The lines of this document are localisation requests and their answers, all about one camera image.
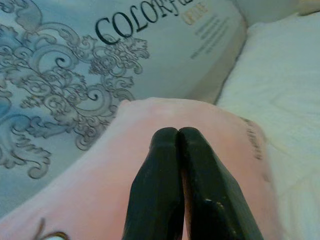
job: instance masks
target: white bedsheet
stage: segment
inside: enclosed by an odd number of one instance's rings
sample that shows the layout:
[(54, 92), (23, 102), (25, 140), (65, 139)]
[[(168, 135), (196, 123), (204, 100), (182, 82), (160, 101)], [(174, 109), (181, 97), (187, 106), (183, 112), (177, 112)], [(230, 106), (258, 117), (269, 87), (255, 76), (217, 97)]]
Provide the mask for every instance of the white bedsheet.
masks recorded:
[(218, 106), (265, 131), (285, 240), (320, 239), (320, 13), (249, 28)]

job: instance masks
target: black object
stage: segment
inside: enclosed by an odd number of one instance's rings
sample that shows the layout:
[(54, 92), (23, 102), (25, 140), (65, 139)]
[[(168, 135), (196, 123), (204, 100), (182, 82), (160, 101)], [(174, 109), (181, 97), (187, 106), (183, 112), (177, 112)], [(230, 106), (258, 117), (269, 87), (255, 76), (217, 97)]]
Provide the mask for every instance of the black object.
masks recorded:
[(263, 240), (242, 191), (195, 128), (157, 131), (133, 181), (122, 240)]
[(175, 128), (157, 131), (135, 177), (122, 240), (180, 240), (184, 192)]
[(263, 240), (235, 178), (195, 128), (179, 131), (190, 240)]

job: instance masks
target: white fabric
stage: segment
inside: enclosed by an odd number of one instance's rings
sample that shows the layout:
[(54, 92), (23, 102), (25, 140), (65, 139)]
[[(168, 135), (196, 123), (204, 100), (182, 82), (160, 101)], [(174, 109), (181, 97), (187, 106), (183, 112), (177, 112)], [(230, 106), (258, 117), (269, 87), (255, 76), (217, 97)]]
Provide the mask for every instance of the white fabric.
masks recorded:
[(257, 122), (285, 240), (320, 239), (320, 13), (259, 23), (218, 106)]
[(231, 0), (243, 13), (249, 26), (274, 22), (297, 11), (299, 0)]

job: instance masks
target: pink pillowcase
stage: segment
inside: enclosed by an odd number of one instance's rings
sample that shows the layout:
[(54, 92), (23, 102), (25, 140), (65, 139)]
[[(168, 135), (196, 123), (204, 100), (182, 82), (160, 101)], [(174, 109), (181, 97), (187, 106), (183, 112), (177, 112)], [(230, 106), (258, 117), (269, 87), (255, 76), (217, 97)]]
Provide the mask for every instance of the pink pillowcase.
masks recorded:
[[(264, 239), (280, 239), (261, 129), (209, 103), (164, 98), (123, 102), (106, 133), (81, 159), (0, 221), (0, 239), (62, 231), (77, 240), (120, 240), (132, 181), (153, 134), (165, 127), (197, 128), (238, 181)], [(39, 231), (41, 219), (45, 225)]]

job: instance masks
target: pink fabric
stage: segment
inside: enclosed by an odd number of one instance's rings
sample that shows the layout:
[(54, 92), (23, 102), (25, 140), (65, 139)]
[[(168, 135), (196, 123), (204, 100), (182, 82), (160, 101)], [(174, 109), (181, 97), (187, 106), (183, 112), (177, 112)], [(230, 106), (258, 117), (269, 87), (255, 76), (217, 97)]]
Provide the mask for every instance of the pink fabric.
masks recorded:
[(75, 240), (120, 240), (132, 181), (153, 134), (165, 127), (199, 129), (238, 181), (264, 239), (280, 239), (261, 129), (208, 103), (163, 98), (123, 102), (90, 151), (0, 221), (0, 239), (32, 239), (44, 218), (44, 235), (63, 231)]

